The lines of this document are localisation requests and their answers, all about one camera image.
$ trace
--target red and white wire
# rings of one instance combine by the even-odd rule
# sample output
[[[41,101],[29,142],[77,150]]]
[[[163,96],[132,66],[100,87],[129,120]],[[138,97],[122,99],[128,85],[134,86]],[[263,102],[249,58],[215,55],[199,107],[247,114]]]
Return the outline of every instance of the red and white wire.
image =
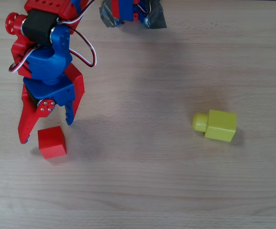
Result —
[[[31,55],[31,53],[37,49],[37,46],[35,47],[30,47],[28,48],[24,55],[21,57],[21,59],[17,62],[17,63],[13,63],[10,67],[9,67],[9,71],[11,73],[15,73],[18,71],[18,69],[20,69],[23,64],[26,62],[27,58]]]
[[[74,19],[72,20],[63,20],[63,21],[59,21],[59,24],[73,24],[78,22],[80,19],[82,19],[82,17],[84,16],[85,12],[88,10],[88,8],[95,2],[95,0],[91,0],[89,2],[89,4],[84,8],[84,10]]]
[[[77,51],[75,51],[73,49],[69,49],[69,52],[72,53],[73,55],[75,55],[76,57],[78,57],[81,61],[83,61],[89,67],[94,67],[97,64],[97,57],[96,57],[96,52],[95,52],[94,47],[92,46],[92,44],[90,43],[90,41],[88,41],[88,39],[83,34],[81,34],[80,32],[76,31],[75,29],[71,28],[70,26],[69,26],[69,29],[71,29],[74,32],[76,32],[86,42],[86,44],[89,46],[89,48],[90,48],[90,50],[92,52],[93,62],[91,63],[85,57],[83,57],[81,54],[79,54]]]
[[[139,4],[138,4],[137,6],[138,6],[139,9],[140,9],[143,13],[145,13],[145,14],[150,14],[150,13],[152,12],[151,0],[149,1],[149,12],[146,12],[146,11],[142,8],[142,6],[140,6]]]

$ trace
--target yellow block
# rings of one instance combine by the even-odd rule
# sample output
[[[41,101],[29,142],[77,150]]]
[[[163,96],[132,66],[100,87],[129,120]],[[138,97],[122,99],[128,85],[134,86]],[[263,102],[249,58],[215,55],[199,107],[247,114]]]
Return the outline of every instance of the yellow block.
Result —
[[[209,114],[196,113],[193,129],[204,132],[211,139],[231,142],[236,132],[236,113],[210,110]]]

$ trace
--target wooden table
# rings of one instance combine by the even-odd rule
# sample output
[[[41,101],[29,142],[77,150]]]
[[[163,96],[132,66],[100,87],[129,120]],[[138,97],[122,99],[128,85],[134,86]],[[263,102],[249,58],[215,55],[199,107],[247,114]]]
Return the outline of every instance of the wooden table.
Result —
[[[24,3],[0,0],[0,229],[276,229],[276,1],[163,0],[163,30],[106,28],[97,1],[75,122],[57,108],[21,145],[4,20]],[[232,143],[192,130],[209,109],[238,114]],[[57,125],[68,155],[44,160],[37,130]]]

